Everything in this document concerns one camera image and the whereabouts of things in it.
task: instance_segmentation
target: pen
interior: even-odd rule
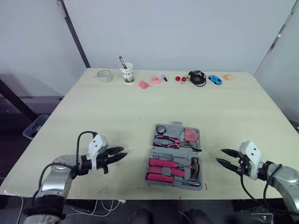
[[[120,61],[124,69],[127,69],[125,62],[123,61],[122,57],[120,56]]]

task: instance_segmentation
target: gray plastic case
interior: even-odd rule
[[[185,130],[185,128],[196,130],[199,134],[199,137],[198,137],[196,142],[190,142],[190,143],[193,145],[194,148],[201,149],[199,129],[192,128],[192,127],[183,127],[181,122],[174,122],[173,125],[157,124],[156,127],[157,126],[164,126],[166,128],[166,132],[163,135],[170,136],[170,137],[173,137],[173,138],[178,138],[180,141],[184,141],[184,138],[185,138],[184,130]],[[155,132],[154,132],[153,144],[154,144],[154,142],[158,142],[158,143],[161,143],[161,144],[171,143],[168,140],[155,139],[156,135],[160,135],[160,134],[157,133],[156,127],[155,127]],[[201,162],[200,156],[198,155],[198,152],[193,151],[191,148],[183,148],[183,147],[180,147],[179,149],[157,147],[157,146],[153,146],[153,147],[154,148],[150,151],[149,159],[147,161],[147,166],[146,166],[145,181],[147,183],[157,184],[157,185],[164,185],[164,186],[173,186],[173,187],[177,187],[177,188],[181,188],[181,189],[188,189],[188,190],[202,190],[202,188],[203,188],[202,162]],[[174,161],[174,162],[178,162],[178,163],[181,163],[181,164],[185,164],[185,165],[191,165],[191,158],[192,157],[197,157],[198,158],[198,164],[199,164],[199,172],[194,178],[192,178],[192,180],[190,180],[191,170],[189,168],[183,168],[183,170],[185,172],[185,177],[183,178],[183,177],[175,176],[173,183],[147,180],[147,175],[149,173],[149,167],[150,167],[149,162],[150,162],[151,158],[154,158],[154,154],[155,155],[161,155],[162,154],[161,157],[163,157],[164,160],[168,160],[168,159],[165,159],[166,155],[169,155],[170,157],[171,156],[182,157],[182,158],[173,158],[173,160],[171,160],[171,158],[169,158],[169,160]],[[163,169],[162,174],[163,175],[169,175],[170,171],[167,170],[167,169]],[[200,186],[186,185],[185,183],[182,183],[179,180],[199,182]]]

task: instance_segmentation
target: marker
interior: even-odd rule
[[[120,56],[120,61],[121,61],[121,64],[122,64],[123,68],[127,69],[125,62],[122,59],[122,56]]]
[[[162,75],[162,79],[164,79],[167,82],[166,75]]]

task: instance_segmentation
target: paper cup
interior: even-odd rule
[[[120,64],[120,70],[122,73],[123,78],[125,79],[126,83],[132,83],[134,82],[134,70],[133,70],[133,64],[126,62],[127,69],[124,69],[122,64]]]

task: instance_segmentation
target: black pole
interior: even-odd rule
[[[21,99],[15,95],[15,93],[12,92],[12,90],[1,79],[0,93],[30,120],[34,121],[38,118],[38,115],[24,104],[24,102],[21,101]]]
[[[60,0],[60,2],[62,4],[62,7],[64,8],[66,24],[69,27],[69,30],[71,32],[71,35],[72,35],[72,37],[74,39],[74,42],[75,42],[77,48],[78,48],[78,51],[79,51],[79,53],[80,53],[80,55],[82,57],[82,60],[83,60],[83,62],[85,64],[86,68],[90,68],[90,64],[89,64],[89,62],[87,60],[87,57],[86,57],[86,55],[84,53],[84,50],[83,50],[82,46],[81,46],[81,43],[79,41],[79,38],[77,36],[77,33],[76,33],[75,28],[73,26],[73,23],[71,22],[69,13],[67,12],[67,9],[65,7],[64,0]]]

